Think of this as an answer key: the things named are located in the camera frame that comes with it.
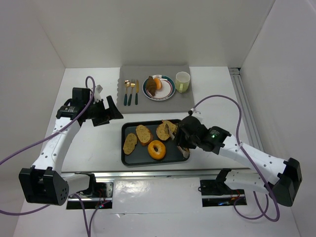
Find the brown croissant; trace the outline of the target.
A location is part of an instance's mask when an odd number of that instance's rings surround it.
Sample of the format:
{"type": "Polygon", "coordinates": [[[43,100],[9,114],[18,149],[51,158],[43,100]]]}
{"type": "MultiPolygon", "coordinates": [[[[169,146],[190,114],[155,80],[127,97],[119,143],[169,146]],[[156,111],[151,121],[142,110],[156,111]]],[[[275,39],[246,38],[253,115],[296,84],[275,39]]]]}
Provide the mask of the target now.
{"type": "Polygon", "coordinates": [[[152,76],[149,76],[147,79],[146,89],[152,96],[155,96],[156,90],[157,90],[157,84],[152,76]]]}

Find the orange bun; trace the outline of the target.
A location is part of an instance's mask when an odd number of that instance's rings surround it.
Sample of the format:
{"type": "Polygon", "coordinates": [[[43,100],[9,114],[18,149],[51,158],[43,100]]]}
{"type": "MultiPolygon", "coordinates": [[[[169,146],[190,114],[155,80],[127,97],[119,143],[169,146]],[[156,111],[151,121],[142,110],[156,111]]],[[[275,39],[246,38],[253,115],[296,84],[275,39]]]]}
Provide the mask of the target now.
{"type": "Polygon", "coordinates": [[[162,82],[160,78],[154,78],[154,82],[156,83],[156,90],[161,90],[162,89],[162,82]]]}

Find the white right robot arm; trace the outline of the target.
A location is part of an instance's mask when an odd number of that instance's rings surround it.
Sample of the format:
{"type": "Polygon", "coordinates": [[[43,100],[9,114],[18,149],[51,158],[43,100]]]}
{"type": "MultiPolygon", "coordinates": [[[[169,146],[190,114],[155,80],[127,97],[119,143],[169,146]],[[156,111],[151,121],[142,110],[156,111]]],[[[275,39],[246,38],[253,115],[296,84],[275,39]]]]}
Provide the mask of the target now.
{"type": "Polygon", "coordinates": [[[205,127],[193,116],[187,116],[179,122],[174,141],[181,148],[199,147],[254,170],[254,173],[242,173],[229,168],[222,169],[215,179],[218,189],[251,190],[275,198],[280,205],[293,205],[302,182],[300,163],[296,159],[284,160],[271,156],[238,142],[235,136],[218,126],[205,127]]]}

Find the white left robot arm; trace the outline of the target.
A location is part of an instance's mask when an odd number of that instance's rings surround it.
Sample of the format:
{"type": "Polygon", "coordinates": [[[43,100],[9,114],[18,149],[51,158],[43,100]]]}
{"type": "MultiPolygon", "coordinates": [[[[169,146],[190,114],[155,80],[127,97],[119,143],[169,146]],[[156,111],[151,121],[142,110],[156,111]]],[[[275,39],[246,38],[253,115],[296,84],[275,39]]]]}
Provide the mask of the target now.
{"type": "Polygon", "coordinates": [[[57,112],[53,137],[50,138],[42,154],[30,168],[22,168],[19,181],[29,203],[63,205],[68,196],[83,192],[92,195],[97,192],[95,175],[75,172],[62,177],[61,170],[68,149],[81,129],[90,119],[94,126],[105,125],[112,119],[122,119],[111,96],[107,96],[109,107],[103,100],[88,103],[87,99],[70,99],[57,112]]]}

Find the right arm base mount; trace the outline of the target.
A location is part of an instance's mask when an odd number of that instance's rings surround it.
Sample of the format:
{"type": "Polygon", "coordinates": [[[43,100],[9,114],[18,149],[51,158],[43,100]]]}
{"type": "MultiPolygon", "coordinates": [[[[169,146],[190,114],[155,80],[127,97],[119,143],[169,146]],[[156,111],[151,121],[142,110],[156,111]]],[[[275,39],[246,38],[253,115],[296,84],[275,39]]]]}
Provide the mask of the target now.
{"type": "Polygon", "coordinates": [[[242,189],[232,190],[224,181],[231,169],[223,169],[215,179],[200,180],[198,191],[202,196],[203,207],[233,206],[235,201],[237,205],[246,205],[245,192],[242,189]]]}

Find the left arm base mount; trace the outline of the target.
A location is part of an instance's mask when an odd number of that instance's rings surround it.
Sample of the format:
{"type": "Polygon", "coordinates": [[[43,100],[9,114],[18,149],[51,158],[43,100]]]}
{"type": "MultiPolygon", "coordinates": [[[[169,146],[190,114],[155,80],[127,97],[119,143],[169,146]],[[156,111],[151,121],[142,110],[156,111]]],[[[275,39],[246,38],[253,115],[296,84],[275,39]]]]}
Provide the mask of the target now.
{"type": "Polygon", "coordinates": [[[94,191],[82,191],[77,195],[81,198],[85,209],[112,209],[114,183],[112,181],[96,184],[94,191]]]}

